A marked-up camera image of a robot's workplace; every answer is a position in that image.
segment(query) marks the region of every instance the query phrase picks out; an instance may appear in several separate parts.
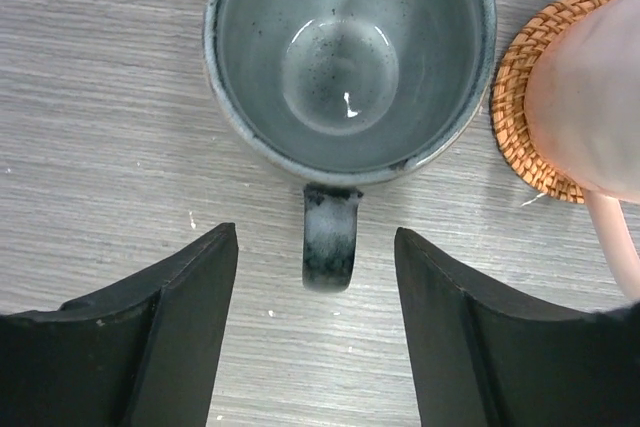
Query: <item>mug rim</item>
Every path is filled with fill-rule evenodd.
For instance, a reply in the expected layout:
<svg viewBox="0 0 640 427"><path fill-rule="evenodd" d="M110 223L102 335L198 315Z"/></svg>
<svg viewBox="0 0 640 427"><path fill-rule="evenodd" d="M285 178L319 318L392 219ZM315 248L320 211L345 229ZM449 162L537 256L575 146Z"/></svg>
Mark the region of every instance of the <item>mug rim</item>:
<svg viewBox="0 0 640 427"><path fill-rule="evenodd" d="M495 63L497 13L495 0L481 0L478 4L481 18L478 64L474 69L474 79L466 96L461 115L454 121L451 133L446 138L405 157L399 162L362 172L332 172L310 167L278 151L260 138L259 134L240 115L238 109L234 107L221 80L221 68L218 63L219 56L216 55L217 19L222 4L223 0L207 0L202 32L204 63L207 71L206 78L218 100L220 110L236 134L257 154L261 155L271 165L307 183L336 187L367 186L389 182L419 169L439 157L458 140L480 110L489 88Z"/></svg>

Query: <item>white speck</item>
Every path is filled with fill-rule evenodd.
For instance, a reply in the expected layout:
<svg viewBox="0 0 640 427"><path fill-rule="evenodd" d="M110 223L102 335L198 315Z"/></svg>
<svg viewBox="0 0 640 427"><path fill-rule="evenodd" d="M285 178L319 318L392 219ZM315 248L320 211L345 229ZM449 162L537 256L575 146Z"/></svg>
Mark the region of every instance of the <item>white speck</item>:
<svg viewBox="0 0 640 427"><path fill-rule="evenodd" d="M538 195L536 195L533 199L531 200L527 200L526 202L522 203L522 205L520 205L520 207L526 207L527 205L531 205L533 204L536 200L541 199L542 197L544 197L546 194L543 194L542 192L539 193Z"/></svg>

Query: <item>table surface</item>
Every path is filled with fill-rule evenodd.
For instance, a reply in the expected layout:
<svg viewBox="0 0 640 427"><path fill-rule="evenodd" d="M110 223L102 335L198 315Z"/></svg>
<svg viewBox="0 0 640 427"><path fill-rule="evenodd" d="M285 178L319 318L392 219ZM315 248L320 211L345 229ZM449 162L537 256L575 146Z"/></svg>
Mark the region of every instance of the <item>table surface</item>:
<svg viewBox="0 0 640 427"><path fill-rule="evenodd" d="M497 0L498 55L553 0ZM503 161L485 106L408 183L366 196L351 288L300 282L302 200L239 148L203 76L205 0L0 0L0 311L56 309L237 224L208 425L415 426L393 265L398 226L518 289L624 299L583 206ZM625 207L640 233L640 209Z"/></svg>

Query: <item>pink mug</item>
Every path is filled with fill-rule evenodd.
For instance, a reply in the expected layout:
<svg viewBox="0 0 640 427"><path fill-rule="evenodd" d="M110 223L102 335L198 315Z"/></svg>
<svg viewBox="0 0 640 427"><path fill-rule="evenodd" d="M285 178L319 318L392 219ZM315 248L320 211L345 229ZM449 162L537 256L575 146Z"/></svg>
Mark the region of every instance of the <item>pink mug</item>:
<svg viewBox="0 0 640 427"><path fill-rule="evenodd" d="M607 264L640 299L640 259L620 200L640 203L640 0L611 0L567 28L531 71L536 151L583 189Z"/></svg>

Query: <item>woven coaster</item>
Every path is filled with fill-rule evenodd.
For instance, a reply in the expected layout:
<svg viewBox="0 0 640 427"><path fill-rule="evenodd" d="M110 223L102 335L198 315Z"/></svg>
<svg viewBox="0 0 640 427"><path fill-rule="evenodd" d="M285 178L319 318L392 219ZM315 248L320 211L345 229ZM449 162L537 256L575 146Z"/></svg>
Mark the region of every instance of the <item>woven coaster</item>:
<svg viewBox="0 0 640 427"><path fill-rule="evenodd" d="M511 168L531 187L559 200L583 203L580 187L543 161L534 150L524 116L529 73L553 39L610 0L558 0L538 12L502 59L491 100L493 131Z"/></svg>

